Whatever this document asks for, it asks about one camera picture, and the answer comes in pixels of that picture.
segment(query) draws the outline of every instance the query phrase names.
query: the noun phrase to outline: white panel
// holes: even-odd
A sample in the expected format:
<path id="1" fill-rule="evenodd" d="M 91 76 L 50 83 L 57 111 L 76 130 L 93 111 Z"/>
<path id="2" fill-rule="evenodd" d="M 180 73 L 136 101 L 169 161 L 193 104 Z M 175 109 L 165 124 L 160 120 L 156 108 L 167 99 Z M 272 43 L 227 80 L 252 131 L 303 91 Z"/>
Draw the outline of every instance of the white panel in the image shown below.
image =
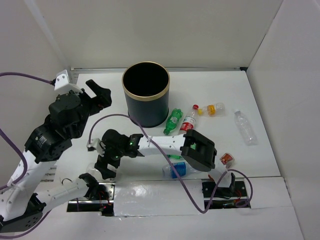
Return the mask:
<path id="1" fill-rule="evenodd" d="M 72 67 L 248 67 L 282 0 L 37 0 Z"/>
<path id="2" fill-rule="evenodd" d="M 285 0 L 248 69 L 306 240 L 320 235 L 319 4 Z"/>
<path id="3" fill-rule="evenodd" d="M 291 207 L 292 203 L 282 177 L 255 177 L 250 178 L 253 185 L 253 197 L 250 206 L 253 209 Z M 247 193 L 251 189 L 247 180 L 244 180 Z"/>
<path id="4" fill-rule="evenodd" d="M 62 70 L 56 54 L 21 0 L 0 1 L 0 72 L 22 72 L 52 80 Z M 55 100 L 54 87 L 24 77 L 0 79 L 0 128 L 23 151 L 34 128 Z M 9 180 L 20 159 L 0 138 L 0 183 Z"/>
<path id="5" fill-rule="evenodd" d="M 293 207 L 148 217 L 101 217 L 96 212 L 66 212 L 66 208 L 55 208 L 37 229 L 20 239 L 303 240 Z"/>
<path id="6" fill-rule="evenodd" d="M 196 204 L 204 209 L 201 180 L 186 180 Z M 130 181 L 116 184 L 115 216 L 169 216 L 201 214 L 179 181 Z"/>
<path id="7" fill-rule="evenodd" d="M 85 88 L 88 94 L 92 93 L 85 85 L 85 82 L 89 79 L 93 79 L 104 88 L 110 88 L 112 105 L 88 119 L 83 136 L 72 140 L 72 148 L 65 151 L 58 161 L 56 177 L 72 179 L 84 173 L 88 164 L 95 163 L 98 156 L 96 152 L 88 152 L 86 148 L 91 126 L 105 115 L 128 113 L 121 76 L 121 72 L 79 75 L 78 85 Z M 218 102 L 225 104 L 226 116 L 201 117 L 195 126 L 197 131 L 215 143 L 218 151 L 216 160 L 224 153 L 231 153 L 235 158 L 233 168 L 242 171 L 249 177 L 280 176 L 266 130 L 244 71 L 170 72 L 170 111 L 173 108 L 181 108 L 186 114 L 193 104 L 205 106 Z M 234 113 L 232 112 L 234 108 L 240 108 L 249 118 L 259 141 L 258 145 L 247 146 L 244 143 L 235 125 Z M 165 122 L 157 127 L 145 130 L 150 136 L 163 136 L 164 127 Z M 101 138 L 108 129 L 115 129 L 127 136 L 141 132 L 129 119 L 117 116 L 99 122 L 92 137 Z M 176 129 L 172 134 L 177 135 L 178 130 Z M 168 164 L 167 161 L 160 154 L 136 158 L 123 157 L 117 171 L 116 180 L 117 182 L 163 180 L 162 167 L 166 164 Z M 206 179 L 208 174 L 203 172 L 186 178 Z"/>

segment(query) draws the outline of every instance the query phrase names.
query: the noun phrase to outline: robotic arm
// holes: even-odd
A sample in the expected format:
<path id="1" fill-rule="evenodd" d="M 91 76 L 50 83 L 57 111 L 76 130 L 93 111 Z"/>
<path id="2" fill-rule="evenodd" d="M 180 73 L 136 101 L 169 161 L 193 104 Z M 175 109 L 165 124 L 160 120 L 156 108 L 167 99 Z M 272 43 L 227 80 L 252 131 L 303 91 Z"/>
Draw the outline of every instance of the robotic arm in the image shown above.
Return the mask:
<path id="1" fill-rule="evenodd" d="M 72 183 L 34 193 L 50 167 L 72 146 L 71 139 L 82 136 L 89 116 L 112 103 L 109 89 L 98 86 L 93 80 L 87 81 L 86 85 L 96 94 L 95 97 L 89 97 L 84 89 L 70 84 L 66 70 L 57 75 L 54 89 L 61 94 L 49 106 L 50 114 L 44 124 L 37 127 L 25 143 L 26 174 L 13 184 L 24 171 L 25 166 L 20 161 L 8 188 L 0 191 L 1 233 L 26 231 L 56 206 L 79 196 L 90 197 L 99 191 L 96 179 L 85 173 Z"/>
<path id="2" fill-rule="evenodd" d="M 227 171 L 225 165 L 215 161 L 217 150 L 215 143 L 196 130 L 189 130 L 186 134 L 176 136 L 151 136 L 146 138 L 142 134 L 131 136 L 121 135 L 116 130 L 109 129 L 102 136 L 102 140 L 95 138 L 87 145 L 88 151 L 96 150 L 99 153 L 94 167 L 100 171 L 102 178 L 115 178 L 120 165 L 121 157 L 145 157 L 161 154 L 159 149 L 150 142 L 156 142 L 167 155 L 182 156 L 194 169 L 201 172 L 210 172 L 217 182 L 221 175 Z M 219 188 L 232 192 L 235 186 L 235 175 L 227 172 L 219 183 Z"/>
<path id="3" fill-rule="evenodd" d="M 91 199 L 103 186 L 88 173 L 63 186 L 35 193 L 43 176 L 56 163 L 62 153 L 72 146 L 71 139 L 80 138 L 89 116 L 99 113 L 111 105 L 111 91 L 98 86 L 93 80 L 86 85 L 96 94 L 91 98 L 84 89 L 69 83 L 66 70 L 60 72 L 55 80 L 54 90 L 60 93 L 49 106 L 49 115 L 44 124 L 37 127 L 25 143 L 23 156 L 27 162 L 26 173 L 20 161 L 7 183 L 7 188 L 0 190 L 0 233 L 23 232 L 36 225 L 42 216 L 53 208 L 78 197 Z M 109 129 L 102 136 L 88 144 L 88 151 L 97 151 L 95 168 L 103 179 L 116 177 L 113 171 L 120 165 L 121 157 L 145 157 L 160 154 L 155 141 L 166 154 L 182 156 L 193 168 L 209 172 L 217 182 L 226 171 L 221 161 L 215 161 L 217 150 L 213 141 L 195 130 L 184 135 L 153 136 L 146 138 L 142 134 L 125 136 Z M 219 188 L 234 191 L 235 176 L 227 172 Z"/>

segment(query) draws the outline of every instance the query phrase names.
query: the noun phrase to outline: black cylindrical trash can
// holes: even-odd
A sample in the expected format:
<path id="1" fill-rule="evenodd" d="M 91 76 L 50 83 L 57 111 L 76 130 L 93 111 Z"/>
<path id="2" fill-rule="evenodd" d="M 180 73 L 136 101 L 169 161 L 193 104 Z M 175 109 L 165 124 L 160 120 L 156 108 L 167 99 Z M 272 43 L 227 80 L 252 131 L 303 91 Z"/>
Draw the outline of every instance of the black cylindrical trash can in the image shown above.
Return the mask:
<path id="1" fill-rule="evenodd" d="M 145 61 L 132 65 L 122 76 L 129 116 L 145 128 L 163 123 L 169 113 L 170 75 L 158 63 Z"/>

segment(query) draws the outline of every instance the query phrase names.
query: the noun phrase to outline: plastic bottle with red label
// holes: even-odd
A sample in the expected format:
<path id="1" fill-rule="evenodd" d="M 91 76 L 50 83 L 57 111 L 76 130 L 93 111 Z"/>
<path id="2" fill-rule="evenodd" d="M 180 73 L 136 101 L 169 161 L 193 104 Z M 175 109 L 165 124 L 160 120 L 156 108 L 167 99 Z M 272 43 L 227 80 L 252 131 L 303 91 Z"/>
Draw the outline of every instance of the plastic bottle with red label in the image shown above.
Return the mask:
<path id="1" fill-rule="evenodd" d="M 195 128 L 196 122 L 198 120 L 198 109 L 199 109 L 199 106 L 195 104 L 193 105 L 192 110 L 186 114 L 183 120 L 183 123 L 181 125 L 179 134 L 185 134 L 189 129 Z"/>

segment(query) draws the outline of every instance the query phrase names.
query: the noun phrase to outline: bottle label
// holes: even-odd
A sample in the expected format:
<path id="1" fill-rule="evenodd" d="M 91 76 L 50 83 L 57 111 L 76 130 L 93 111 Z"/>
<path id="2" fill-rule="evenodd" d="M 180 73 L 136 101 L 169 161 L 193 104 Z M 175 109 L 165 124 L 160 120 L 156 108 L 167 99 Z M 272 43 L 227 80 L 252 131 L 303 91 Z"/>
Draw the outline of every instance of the bottle label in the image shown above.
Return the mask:
<path id="1" fill-rule="evenodd" d="M 196 120 L 193 117 L 187 116 L 183 120 L 180 130 L 188 131 L 189 129 L 194 129 L 195 125 L 196 125 Z"/>
<path id="2" fill-rule="evenodd" d="M 172 116 L 172 117 L 170 118 L 170 120 L 171 120 L 171 122 L 173 122 L 174 124 L 176 124 L 177 121 L 178 121 L 178 119 L 177 119 L 175 116 Z"/>

